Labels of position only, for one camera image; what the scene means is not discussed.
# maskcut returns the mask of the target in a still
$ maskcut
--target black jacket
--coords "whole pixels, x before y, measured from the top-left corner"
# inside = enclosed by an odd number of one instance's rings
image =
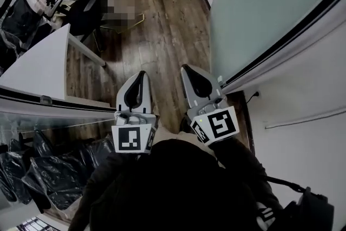
[[[92,174],[70,231],[212,228],[258,230],[256,202],[282,209],[265,170],[236,139],[197,146],[168,140],[150,155],[111,154]]]

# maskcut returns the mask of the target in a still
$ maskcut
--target wooden floor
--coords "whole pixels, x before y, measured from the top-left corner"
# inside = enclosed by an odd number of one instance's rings
[[[84,42],[106,61],[105,68],[69,48],[68,95],[115,107],[119,88],[133,74],[145,70],[151,81],[155,114],[160,115],[164,127],[178,133],[188,107],[180,68],[185,63],[210,68],[209,9],[204,0],[139,1],[145,21],[121,35],[102,29],[105,52],[97,51],[91,36]]]

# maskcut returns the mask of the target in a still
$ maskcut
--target plastic wrap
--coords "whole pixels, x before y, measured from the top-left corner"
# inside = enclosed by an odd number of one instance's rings
[[[69,155],[31,158],[23,182],[34,191],[45,194],[59,210],[65,210],[83,194],[90,176],[86,167]]]
[[[32,10],[26,0],[16,0],[6,14],[1,28],[26,43],[28,38],[35,33],[41,18]]]
[[[17,197],[14,191],[12,190],[9,181],[6,178],[6,174],[4,173],[4,171],[2,171],[2,169],[0,169],[0,189],[2,193],[4,194],[4,196],[6,197],[7,201],[9,202],[17,201]]]
[[[109,137],[84,146],[79,150],[84,164],[90,169],[97,168],[111,153],[114,152],[113,140]]]
[[[21,56],[22,42],[0,29],[0,76]]]
[[[28,50],[39,43],[41,40],[49,36],[53,31],[53,27],[46,18],[42,18],[35,34],[30,36],[28,41],[22,46],[25,50]]]
[[[15,152],[2,153],[0,164],[12,191],[21,203],[28,204],[32,198],[22,182],[22,177],[26,173],[23,156]]]
[[[54,154],[51,142],[40,130],[37,129],[35,129],[32,147],[34,149],[35,157],[52,156]]]
[[[9,145],[10,152],[22,151],[21,143],[15,138],[11,139]]]

